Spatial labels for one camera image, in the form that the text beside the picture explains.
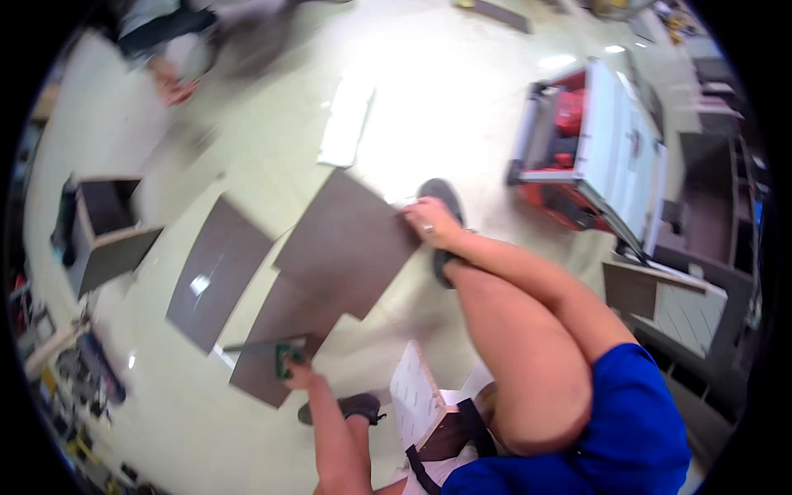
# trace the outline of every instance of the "glossy floor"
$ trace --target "glossy floor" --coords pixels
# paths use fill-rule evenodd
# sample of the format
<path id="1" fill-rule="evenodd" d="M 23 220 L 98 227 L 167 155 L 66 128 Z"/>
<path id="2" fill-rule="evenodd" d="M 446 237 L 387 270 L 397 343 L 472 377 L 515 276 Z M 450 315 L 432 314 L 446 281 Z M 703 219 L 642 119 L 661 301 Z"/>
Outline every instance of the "glossy floor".
<path id="1" fill-rule="evenodd" d="M 144 220 L 166 225 L 136 273 L 105 285 L 92 301 L 105 347 L 129 387 L 127 401 L 111 412 L 112 427 L 91 424 L 111 467 L 125 461 L 175 493 L 313 489 L 312 431 L 296 420 L 305 394 L 292 394 L 275 411 L 234 389 L 228 365 L 198 352 L 165 313 L 193 240 L 225 193 L 279 238 L 219 343 L 245 340 L 276 277 L 272 260 L 331 171 L 316 165 L 317 149 L 329 102 L 350 67 L 377 78 L 351 175 L 402 197 L 429 178 L 446 177 L 470 227 L 566 265 L 602 294 L 600 259 L 612 238 L 574 234 L 518 208 L 503 185 L 527 84 L 558 71 L 543 67 L 548 57 L 597 56 L 626 71 L 624 53 L 604 48 L 635 48 L 665 106 L 673 197 L 680 174 L 675 131 L 697 125 L 688 110 L 692 70 L 651 14 L 647 23 L 659 34 L 644 49 L 624 24 L 598 21 L 574 2 L 564 3 L 568 14 L 538 0 L 506 3 L 531 19 L 531 35 L 448 0 L 311 2 L 289 29 L 267 17 L 277 5 L 220 6 L 232 19 L 262 13 L 260 25 L 240 29 L 195 97 L 176 109 L 164 109 L 150 79 L 129 71 L 103 39 L 90 33 L 80 39 L 40 142 L 25 211 L 32 278 L 55 323 L 67 324 L 80 310 L 48 241 L 70 173 L 143 174 Z M 339 396 L 386 389 L 411 338 L 421 343 L 440 387 L 465 379 L 474 349 L 453 292 L 428 270 L 429 254 L 419 249 L 365 320 L 346 315 L 337 323 L 314 365 Z M 375 487 L 402 465 L 392 422 L 371 430 L 371 459 Z"/>

